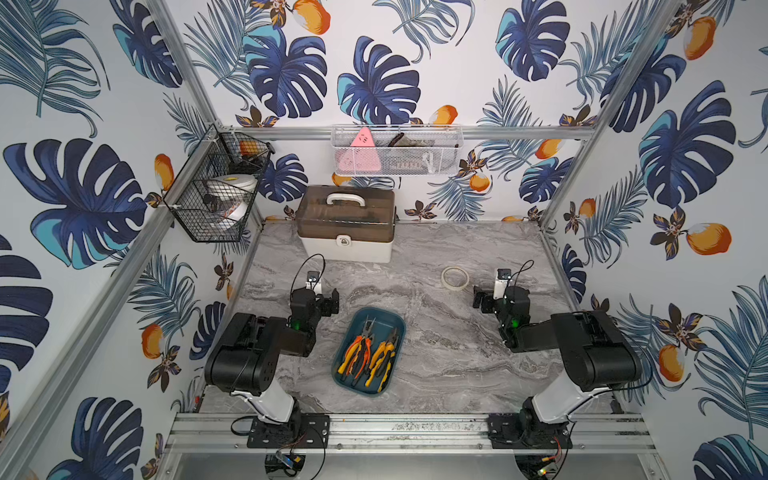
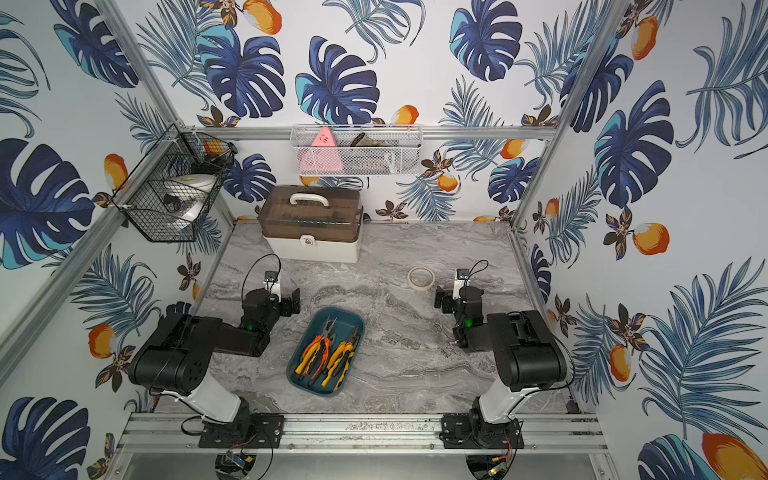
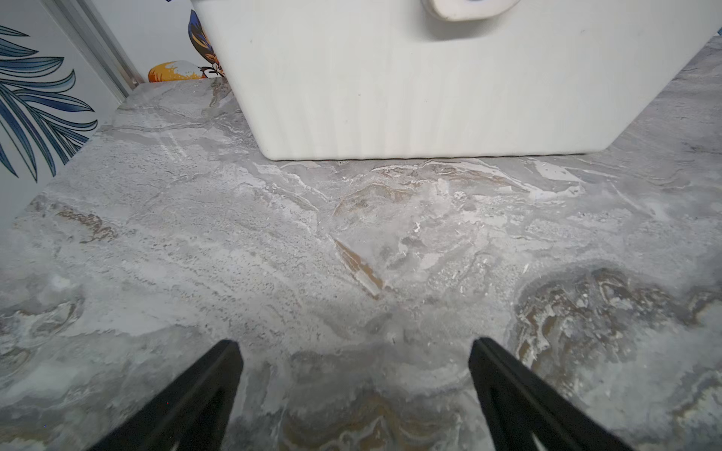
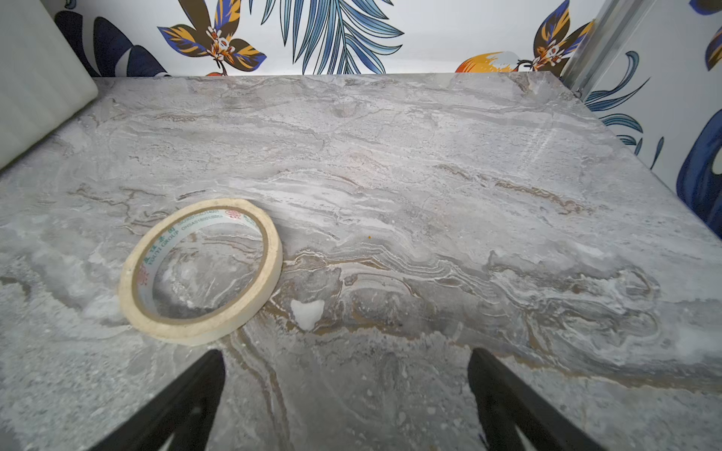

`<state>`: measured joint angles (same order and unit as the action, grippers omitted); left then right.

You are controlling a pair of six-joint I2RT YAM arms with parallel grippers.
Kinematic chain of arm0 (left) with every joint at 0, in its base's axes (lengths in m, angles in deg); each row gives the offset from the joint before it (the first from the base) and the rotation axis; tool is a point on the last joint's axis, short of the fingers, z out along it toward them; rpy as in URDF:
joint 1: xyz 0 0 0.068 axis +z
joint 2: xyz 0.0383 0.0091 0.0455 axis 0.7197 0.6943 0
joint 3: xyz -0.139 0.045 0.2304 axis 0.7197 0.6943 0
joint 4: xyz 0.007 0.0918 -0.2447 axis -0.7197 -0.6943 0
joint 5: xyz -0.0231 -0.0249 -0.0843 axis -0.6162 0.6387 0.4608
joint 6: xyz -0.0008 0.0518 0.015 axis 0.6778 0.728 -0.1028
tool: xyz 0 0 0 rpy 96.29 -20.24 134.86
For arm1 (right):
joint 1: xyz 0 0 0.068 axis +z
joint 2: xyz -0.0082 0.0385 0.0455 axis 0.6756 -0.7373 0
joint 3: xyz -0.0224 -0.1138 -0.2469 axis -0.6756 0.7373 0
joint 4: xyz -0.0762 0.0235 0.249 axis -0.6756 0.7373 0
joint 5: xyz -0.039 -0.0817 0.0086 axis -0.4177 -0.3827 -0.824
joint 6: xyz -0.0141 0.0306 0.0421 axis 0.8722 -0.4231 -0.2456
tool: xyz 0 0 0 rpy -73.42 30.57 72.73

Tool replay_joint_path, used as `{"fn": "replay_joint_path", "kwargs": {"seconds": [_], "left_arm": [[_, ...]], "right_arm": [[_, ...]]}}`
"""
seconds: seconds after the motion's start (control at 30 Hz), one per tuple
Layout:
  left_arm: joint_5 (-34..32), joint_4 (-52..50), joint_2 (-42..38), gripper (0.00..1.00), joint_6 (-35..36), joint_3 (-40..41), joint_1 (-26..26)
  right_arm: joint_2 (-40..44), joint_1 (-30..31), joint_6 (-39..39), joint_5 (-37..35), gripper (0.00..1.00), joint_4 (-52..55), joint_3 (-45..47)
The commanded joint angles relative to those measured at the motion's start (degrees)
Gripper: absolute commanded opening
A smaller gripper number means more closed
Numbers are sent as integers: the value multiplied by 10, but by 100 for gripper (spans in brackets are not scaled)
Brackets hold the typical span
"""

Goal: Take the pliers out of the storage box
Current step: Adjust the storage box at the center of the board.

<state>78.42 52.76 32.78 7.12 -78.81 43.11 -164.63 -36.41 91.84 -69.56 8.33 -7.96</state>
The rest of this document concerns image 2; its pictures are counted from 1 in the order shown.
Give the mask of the teal plastic storage tray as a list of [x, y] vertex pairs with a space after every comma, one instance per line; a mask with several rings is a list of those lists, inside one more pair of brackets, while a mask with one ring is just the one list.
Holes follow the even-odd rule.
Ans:
[[317, 311], [288, 363], [289, 383], [320, 397], [337, 395], [365, 333], [365, 321], [356, 313], [336, 307]]

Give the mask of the yellow combination pliers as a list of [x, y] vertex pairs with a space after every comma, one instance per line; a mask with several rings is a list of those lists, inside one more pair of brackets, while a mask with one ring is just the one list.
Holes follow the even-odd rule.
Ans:
[[330, 384], [332, 384], [333, 391], [340, 389], [350, 368], [351, 361], [355, 355], [359, 339], [360, 329], [356, 328], [349, 336], [349, 338], [343, 342], [337, 351], [333, 354], [331, 360], [329, 361], [328, 368], [326, 369], [326, 376], [321, 383], [322, 387], [328, 387]]

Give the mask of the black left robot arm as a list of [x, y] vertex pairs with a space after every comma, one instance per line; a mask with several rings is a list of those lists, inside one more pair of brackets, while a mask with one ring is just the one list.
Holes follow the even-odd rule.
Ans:
[[134, 355], [128, 368], [131, 383], [153, 395], [175, 398], [205, 421], [234, 422], [244, 401], [208, 372], [211, 358], [215, 353], [261, 356], [277, 321], [301, 312], [300, 290], [287, 297], [265, 288], [252, 290], [241, 305], [243, 316], [237, 326], [220, 318], [167, 314]]

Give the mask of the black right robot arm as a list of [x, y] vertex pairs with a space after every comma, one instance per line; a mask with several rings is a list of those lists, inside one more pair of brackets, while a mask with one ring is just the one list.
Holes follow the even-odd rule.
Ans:
[[456, 292], [439, 288], [434, 305], [454, 317], [452, 332], [461, 350], [493, 354], [497, 378], [475, 400], [471, 416], [482, 426], [501, 425], [528, 396], [565, 381], [568, 362], [538, 311], [485, 315], [483, 295], [474, 286]]

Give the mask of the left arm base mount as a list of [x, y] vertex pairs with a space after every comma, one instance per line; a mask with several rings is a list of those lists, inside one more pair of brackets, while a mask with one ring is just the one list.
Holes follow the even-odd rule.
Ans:
[[285, 417], [280, 414], [245, 412], [231, 423], [203, 423], [199, 448], [207, 449], [277, 449], [280, 446]]

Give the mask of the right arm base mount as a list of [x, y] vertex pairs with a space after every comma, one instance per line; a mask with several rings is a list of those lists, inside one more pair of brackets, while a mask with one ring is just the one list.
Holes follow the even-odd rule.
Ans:
[[522, 425], [517, 419], [506, 423], [488, 423], [480, 413], [446, 414], [440, 421], [438, 438], [446, 449], [513, 450], [524, 447]]

